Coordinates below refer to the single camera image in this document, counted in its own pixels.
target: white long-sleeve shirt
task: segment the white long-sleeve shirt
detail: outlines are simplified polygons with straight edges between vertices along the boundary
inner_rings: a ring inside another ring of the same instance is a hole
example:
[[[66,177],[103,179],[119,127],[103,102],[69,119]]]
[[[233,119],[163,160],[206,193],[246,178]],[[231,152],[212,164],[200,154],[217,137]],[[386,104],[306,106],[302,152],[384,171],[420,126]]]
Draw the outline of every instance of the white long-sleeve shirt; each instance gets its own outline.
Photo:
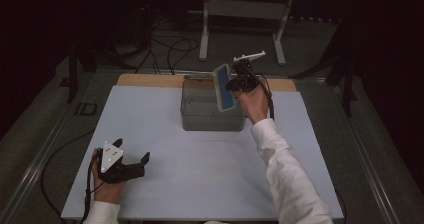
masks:
[[[291,146],[278,132],[272,119],[253,125],[251,133],[266,164],[266,178],[279,223],[333,223],[327,204],[293,156]],[[118,223],[119,205],[94,202],[85,224]]]

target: hand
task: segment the hand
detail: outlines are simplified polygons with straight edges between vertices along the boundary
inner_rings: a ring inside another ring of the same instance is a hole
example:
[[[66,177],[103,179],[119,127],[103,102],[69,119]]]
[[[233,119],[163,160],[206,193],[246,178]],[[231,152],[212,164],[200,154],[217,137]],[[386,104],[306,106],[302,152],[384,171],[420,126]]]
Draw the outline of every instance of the hand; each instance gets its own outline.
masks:
[[[93,152],[93,157],[97,154],[97,149]],[[124,190],[124,186],[126,182],[120,182],[116,184],[109,184],[106,183],[99,178],[99,175],[97,173],[97,162],[94,161],[93,168],[91,169],[91,172],[93,173],[94,178],[94,188],[100,187],[94,191],[94,200],[95,201],[101,201],[101,202],[107,202],[112,204],[118,204],[119,200],[121,199],[121,193]]]
[[[261,85],[250,92],[235,91],[233,95],[239,100],[241,109],[252,124],[268,117],[268,99]]]

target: dark floor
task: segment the dark floor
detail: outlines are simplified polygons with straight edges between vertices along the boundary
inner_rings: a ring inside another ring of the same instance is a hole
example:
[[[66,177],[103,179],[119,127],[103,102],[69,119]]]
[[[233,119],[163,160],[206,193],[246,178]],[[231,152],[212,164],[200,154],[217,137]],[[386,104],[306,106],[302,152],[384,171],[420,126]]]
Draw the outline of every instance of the dark floor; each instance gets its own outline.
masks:
[[[196,49],[175,69],[210,72],[222,63],[230,63],[234,57],[265,50],[266,56],[254,61],[254,71],[287,77],[319,62],[335,28],[329,23],[289,21],[282,39],[287,65],[279,67],[268,29],[236,31],[217,25],[211,29],[208,59],[199,61]],[[197,26],[177,30],[159,28],[154,35],[156,40],[172,45],[178,37],[164,36],[184,36],[199,42],[201,32]],[[175,47],[187,49],[189,44],[181,42]],[[169,48],[153,42],[152,50],[161,72],[169,73]],[[144,55],[128,63],[138,66]],[[182,55],[183,52],[171,52],[171,62]],[[58,65],[56,78],[1,140],[0,198],[4,200],[0,204],[1,223],[59,223],[43,198],[41,170],[52,153],[64,146],[44,173],[46,192],[61,210],[108,93],[121,73],[130,72],[99,63],[95,73],[79,72],[79,94],[72,104],[66,104],[68,90],[59,87],[62,78],[67,76],[64,60]],[[139,72],[154,72],[155,66],[150,56]],[[296,81],[296,87],[304,98],[334,187],[346,206],[347,223],[424,223],[424,198],[368,100],[361,80],[354,80],[357,100],[352,102],[353,115],[349,118],[340,107],[338,88],[323,84],[322,78],[327,73],[328,70],[323,70],[306,80]],[[78,115],[75,114],[78,103],[96,104],[98,109],[93,116]]]

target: gray storage container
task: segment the gray storage container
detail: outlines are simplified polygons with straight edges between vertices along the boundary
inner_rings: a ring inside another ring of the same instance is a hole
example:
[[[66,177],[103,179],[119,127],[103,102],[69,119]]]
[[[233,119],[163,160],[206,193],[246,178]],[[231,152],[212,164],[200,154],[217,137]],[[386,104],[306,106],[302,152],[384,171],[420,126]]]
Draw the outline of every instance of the gray storage container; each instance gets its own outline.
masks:
[[[241,131],[246,116],[237,102],[234,109],[220,112],[212,77],[183,82],[181,119],[186,131]]]

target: dark background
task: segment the dark background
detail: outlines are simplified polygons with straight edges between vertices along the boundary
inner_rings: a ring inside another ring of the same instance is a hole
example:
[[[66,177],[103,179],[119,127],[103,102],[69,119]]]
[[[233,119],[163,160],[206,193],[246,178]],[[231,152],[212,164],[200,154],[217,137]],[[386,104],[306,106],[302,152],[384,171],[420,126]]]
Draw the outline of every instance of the dark background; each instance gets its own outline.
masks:
[[[163,15],[184,22],[187,10],[202,10],[203,4],[203,0],[100,1],[0,0],[0,137],[55,75],[55,67],[67,56],[75,31],[101,48],[108,48],[119,20],[128,18],[126,10],[145,7],[148,1],[149,10],[159,9]],[[423,0],[294,0],[290,13],[295,20],[303,17],[341,21],[344,28],[336,33],[344,38],[330,42],[332,54],[346,48],[352,53],[356,75],[362,78],[369,98],[421,190],[423,6]],[[146,29],[148,20],[143,23]],[[122,41],[127,41],[125,33],[120,34]],[[140,34],[140,40],[147,35]],[[95,64],[89,58],[85,60],[84,68],[94,71]]]

